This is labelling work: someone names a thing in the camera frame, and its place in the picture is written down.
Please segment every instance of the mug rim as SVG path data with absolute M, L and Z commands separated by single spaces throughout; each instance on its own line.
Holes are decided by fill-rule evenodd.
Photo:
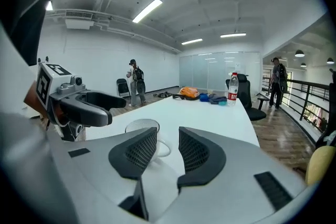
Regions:
M 139 121 L 139 120 L 151 120 L 151 121 L 154 121 L 154 122 L 156 122 L 157 124 L 158 124 L 158 126 L 159 126 L 159 128 L 157 129 L 157 133 L 159 132 L 159 130 L 160 130 L 160 124 L 156 121 L 156 120 L 153 120 L 153 119 L 137 119 L 137 120 L 134 120 L 134 121 L 132 121 L 132 122 L 130 122 L 129 124 L 127 124 L 127 126 L 126 126 L 126 128 L 125 128 L 125 133 L 127 133 L 127 127 L 131 124 L 131 123 L 133 123 L 133 122 L 135 122 L 135 121 Z

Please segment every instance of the person wearing backpack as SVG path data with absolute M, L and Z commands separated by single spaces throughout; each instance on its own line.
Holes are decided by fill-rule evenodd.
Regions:
M 274 64 L 274 67 L 273 67 L 272 77 L 270 81 L 270 84 L 272 85 L 272 93 L 271 93 L 271 98 L 269 100 L 269 107 L 271 108 L 272 105 L 274 104 L 274 95 L 277 94 L 277 102 L 275 104 L 275 108 L 278 109 L 280 106 L 281 94 L 282 94 L 280 83 L 282 82 L 282 80 L 286 81 L 287 72 L 286 72 L 285 66 L 280 63 L 277 57 L 274 57 L 273 64 Z
M 130 71 L 127 73 L 127 77 L 131 78 L 131 103 L 129 106 L 137 105 L 137 90 L 140 96 L 141 104 L 146 103 L 146 86 L 143 80 L 143 71 L 137 66 L 137 63 L 134 59 L 130 61 L 129 65 L 131 66 Z

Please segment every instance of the ceiling light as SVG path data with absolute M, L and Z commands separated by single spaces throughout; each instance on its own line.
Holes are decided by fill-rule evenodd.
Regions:
M 305 56 L 305 54 L 303 53 L 302 50 L 297 50 L 295 52 L 295 57 L 304 57 L 304 56 Z
M 199 41 L 203 41 L 203 39 L 199 38 L 199 39 L 194 39 L 194 40 L 186 41 L 186 42 L 183 42 L 182 45 L 188 45 L 190 43 L 199 42 Z
M 48 1 L 46 10 L 53 10 L 53 5 L 52 5 L 51 1 Z
M 221 35 L 220 37 L 244 37 L 244 36 L 246 36 L 246 33 L 227 34 L 227 35 Z
M 334 60 L 333 60 L 332 58 L 328 58 L 328 59 L 327 59 L 327 63 L 331 65 L 331 64 L 333 64 L 333 63 L 335 63 L 335 62 L 334 62 Z
M 156 7 L 162 4 L 161 0 L 154 0 L 151 4 L 149 4 L 141 13 L 138 14 L 136 18 L 134 18 L 133 22 L 140 22 L 148 13 L 154 10 Z

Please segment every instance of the orange bag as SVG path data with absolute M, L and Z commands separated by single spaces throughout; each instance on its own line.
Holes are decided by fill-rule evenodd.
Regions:
M 179 94 L 190 97 L 190 98 L 196 98 L 199 96 L 199 92 L 197 90 L 197 88 L 193 88 L 193 87 L 183 87 Z

